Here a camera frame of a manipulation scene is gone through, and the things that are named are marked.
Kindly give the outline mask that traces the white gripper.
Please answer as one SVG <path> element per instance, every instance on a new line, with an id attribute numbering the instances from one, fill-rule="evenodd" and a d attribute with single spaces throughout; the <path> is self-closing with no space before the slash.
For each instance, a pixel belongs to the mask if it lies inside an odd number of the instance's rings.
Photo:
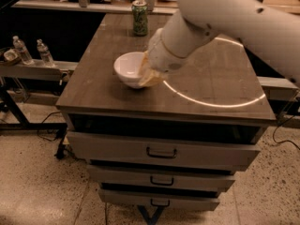
<path id="1" fill-rule="evenodd" d="M 162 83 L 167 75 L 181 68 L 187 61 L 168 51 L 162 39 L 162 28 L 150 38 L 148 49 L 143 53 L 142 62 L 139 68 L 141 76 L 138 85 L 140 87 L 151 87 Z"/>

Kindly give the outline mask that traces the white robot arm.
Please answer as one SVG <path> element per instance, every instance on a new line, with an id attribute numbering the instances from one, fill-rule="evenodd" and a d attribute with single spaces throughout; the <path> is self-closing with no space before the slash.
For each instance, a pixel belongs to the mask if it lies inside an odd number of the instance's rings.
<path id="1" fill-rule="evenodd" d="M 257 0 L 177 0 L 178 10 L 151 37 L 139 74 L 160 83 L 220 34 L 236 38 L 276 72 L 300 86 L 300 17 Z"/>

